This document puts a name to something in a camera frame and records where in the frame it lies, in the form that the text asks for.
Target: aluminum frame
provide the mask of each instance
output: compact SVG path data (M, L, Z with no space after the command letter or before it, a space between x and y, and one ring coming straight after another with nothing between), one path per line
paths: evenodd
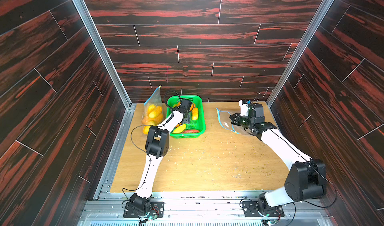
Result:
M72 0L77 12L80 15L81 20L84 23L85 28L87 29L95 47L98 51L101 60L103 61L105 68L108 71L108 74L111 76L112 82L115 85L119 96L124 104L124 107L128 110L131 105L132 101L128 96L127 91L124 89L124 85L122 84L120 77L113 66L112 60L109 57L109 54L107 52L107 49L105 48L105 45L103 41L101 40L101 37L99 35L99 32L96 29L96 25L93 22L93 19L91 17L91 14L89 13L89 10L84 2L84 0Z
M256 200L258 195L266 192L264 190L255 191L200 191L200 192L154 192L152 201L163 201L164 217L156 219L152 223L166 226L175 223L218 223L221 221L223 226L228 223L261 223L264 217L245 218L242 208L239 206L241 199L249 198ZM91 222L98 221L101 225L119 225L121 223L137 224L136 218L124 219L123 200L126 199L121 193L121 198L111 200L87 201L83 213L80 217L79 225L88 226ZM319 200L309 200L311 203L320 204ZM322 208L317 208L305 202L296 202L295 223L298 225L302 221L318 221L321 226L332 225L327 212ZM287 224L291 221L294 214L294 206L287 204L282 206L286 216L282 222Z
M314 14L310 24L308 25L307 30L305 31L303 37L300 39L300 42L293 53L291 59L289 60L287 66L285 67L285 70L283 74L281 75L279 81L277 82L275 88L273 89L271 95L268 97L266 104L268 107L271 107L273 102L275 101L277 95L280 93L281 89L283 88L285 82L287 81L289 75L295 68L297 62L299 61L301 55L303 54L305 48L311 41L314 33L316 32L317 28L319 27L321 21L324 19L325 14L328 12L329 8L333 4L334 0L322 0L319 8L317 9L316 13Z
M124 148L124 144L128 136L128 131L131 126L135 109L136 104L132 104L129 110L125 110L124 116L121 120L121 125L118 134L111 148L111 152L109 153L107 163L105 164L103 174L101 175L95 194L93 195L93 200L97 200L99 198L103 185L108 183L112 185L112 181L115 177L116 170L119 165L122 150Z

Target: wooden tabletop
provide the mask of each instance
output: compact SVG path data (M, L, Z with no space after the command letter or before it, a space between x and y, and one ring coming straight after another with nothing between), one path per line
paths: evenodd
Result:
M276 125L265 102L266 122ZM153 191L274 190L284 185L288 168L270 147L258 138L238 135L222 128L216 108L240 112L238 102L203 103L207 129L198 138L170 137L169 151L156 174ZM135 189L140 183L146 154L131 143L131 130L141 125L144 110L138 104L133 116L111 193ZM147 135L142 127L132 134L144 149Z

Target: red wood grain wall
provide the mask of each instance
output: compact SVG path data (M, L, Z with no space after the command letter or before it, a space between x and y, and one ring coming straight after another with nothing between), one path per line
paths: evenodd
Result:
M335 0L271 107L283 134L325 161L338 225L384 224L382 1Z
M71 0L0 22L0 225L76 225L125 108Z
M265 101L321 0L85 0L133 102Z

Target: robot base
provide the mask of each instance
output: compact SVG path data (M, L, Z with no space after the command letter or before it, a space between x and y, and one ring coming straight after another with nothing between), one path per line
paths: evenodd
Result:
M244 216L247 217L284 217L284 211L281 206L270 207L263 197L265 193L260 195L257 204L253 201L242 201Z
M150 208L153 208L153 207L159 208L159 210L158 210L159 215L157 216L157 218L162 218L164 216L164 202L151 202ZM149 211L149 213L147 215L140 216L140 217L148 218L148 217L154 216L156 214L157 214L156 211L152 209ZM127 204L125 205L123 218L138 218L138 215L137 215L137 213L134 212L134 209L133 209L132 205L130 204L130 202L127 202Z

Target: green plastic basket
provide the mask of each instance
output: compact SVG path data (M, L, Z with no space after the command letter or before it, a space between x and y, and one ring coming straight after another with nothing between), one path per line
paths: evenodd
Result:
M200 132L199 133L171 133L170 136L174 138L197 138L200 135L202 135L205 132L205 118L204 118L204 110L203 110L203 101L201 98L197 95L181 95L182 99L188 99L192 103L195 104L195 106L199 109L199 118L197 120L190 120L189 123L187 123L187 127L185 130L188 129L197 129ZM168 105L173 106L180 102L180 99L178 96L172 96L168 99ZM170 109L167 108L167 117L170 115Z

